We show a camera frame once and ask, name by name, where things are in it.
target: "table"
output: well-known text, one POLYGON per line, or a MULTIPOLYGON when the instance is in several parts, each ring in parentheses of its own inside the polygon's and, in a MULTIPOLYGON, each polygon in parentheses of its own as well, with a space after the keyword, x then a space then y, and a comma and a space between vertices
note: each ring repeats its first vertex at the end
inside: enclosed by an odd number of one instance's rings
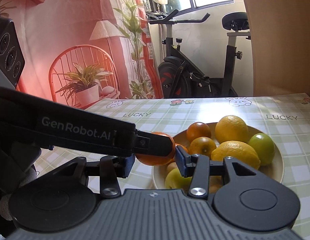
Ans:
MULTIPOLYGON (((310 98, 307 94, 251 98, 195 99, 103 99, 86 111, 133 122, 136 128, 162 131, 171 136, 186 130, 193 122, 218 122, 225 115, 237 115, 271 136, 284 160, 283 184, 300 198, 301 210, 294 230, 310 240, 310 98)), ((39 175, 77 157, 98 161, 101 155, 55 147, 43 150, 35 167, 39 175)), ((130 176, 119 179, 125 188, 152 188, 152 167, 136 160, 130 176)), ((89 187, 99 192, 99 178, 92 177, 89 187)))

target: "camera module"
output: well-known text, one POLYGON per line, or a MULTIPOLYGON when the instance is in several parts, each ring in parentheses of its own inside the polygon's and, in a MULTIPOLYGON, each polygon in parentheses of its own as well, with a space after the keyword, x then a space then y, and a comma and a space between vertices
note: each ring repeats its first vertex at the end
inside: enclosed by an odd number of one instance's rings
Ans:
POLYGON ((5 68, 7 69, 7 71, 11 70, 13 63, 15 61, 15 58, 16 58, 16 50, 12 48, 9 54, 7 55, 6 62, 5 62, 5 68))
POLYGON ((5 33, 0 39, 0 55, 3 55, 9 44, 9 34, 5 33))
POLYGON ((17 64, 15 65, 14 71, 13 71, 13 77, 17 77, 20 68, 21 68, 21 63, 17 62, 17 64))

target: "exercise bike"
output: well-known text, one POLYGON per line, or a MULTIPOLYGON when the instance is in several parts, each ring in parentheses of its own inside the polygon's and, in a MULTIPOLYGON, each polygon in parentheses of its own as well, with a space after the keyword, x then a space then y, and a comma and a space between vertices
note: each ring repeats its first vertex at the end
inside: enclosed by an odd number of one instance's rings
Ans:
POLYGON ((227 33, 228 45, 224 77, 210 78, 180 51, 182 38, 176 38, 178 45, 174 46, 172 37, 173 24, 202 23, 210 17, 210 14, 205 14, 200 20, 175 20, 173 17, 177 13, 177 9, 170 14, 160 11, 146 12, 149 24, 166 25, 167 28, 167 37, 162 40, 162 44, 166 46, 166 57, 158 66, 164 98, 237 97, 238 95, 232 87, 232 81, 235 59, 241 59, 242 52, 236 51, 236 38, 247 36, 246 39, 250 40, 250 32, 239 32, 249 29, 247 14, 234 12, 223 17, 223 28, 234 30, 234 32, 227 33))

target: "plate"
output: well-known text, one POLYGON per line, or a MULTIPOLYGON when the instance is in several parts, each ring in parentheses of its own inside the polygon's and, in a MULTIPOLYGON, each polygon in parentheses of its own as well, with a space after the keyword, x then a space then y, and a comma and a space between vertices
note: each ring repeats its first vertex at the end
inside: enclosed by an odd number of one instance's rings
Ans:
MULTIPOLYGON (((216 145, 218 146, 219 143, 215 138, 216 124, 217 124, 216 122, 213 122, 208 123, 207 125, 211 130, 211 138, 215 141, 216 145)), ((251 126, 248 126, 248 131, 250 137, 252 137, 256 133, 262 133, 260 130, 253 128, 251 126)), ((189 141, 186 138, 186 130, 180 132, 179 134, 176 134, 173 137, 173 139, 175 143, 179 143, 188 148, 189 141)), ((152 169, 152 179, 156 189, 165 189, 166 168, 167 165, 162 165, 162 166, 154 166, 152 169)), ((272 179, 277 180, 278 182, 282 182, 282 178, 284 176, 284 162, 282 159, 282 155, 276 145, 275 145, 275 156, 273 162, 268 166, 260 167, 259 171, 271 177, 272 179)))

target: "green fruit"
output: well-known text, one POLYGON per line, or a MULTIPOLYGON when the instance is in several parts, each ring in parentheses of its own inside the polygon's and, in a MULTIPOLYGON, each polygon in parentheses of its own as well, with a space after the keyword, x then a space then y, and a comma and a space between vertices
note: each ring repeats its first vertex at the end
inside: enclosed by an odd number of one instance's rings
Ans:
POLYGON ((188 191, 190 182, 192 177, 184 178, 181 176, 179 169, 175 168, 170 173, 168 173, 165 179, 165 188, 172 189, 172 188, 181 188, 185 192, 188 191))
POLYGON ((254 148, 259 159, 260 165, 266 166, 272 163, 275 156, 273 140, 264 133, 255 134, 248 142, 254 148))

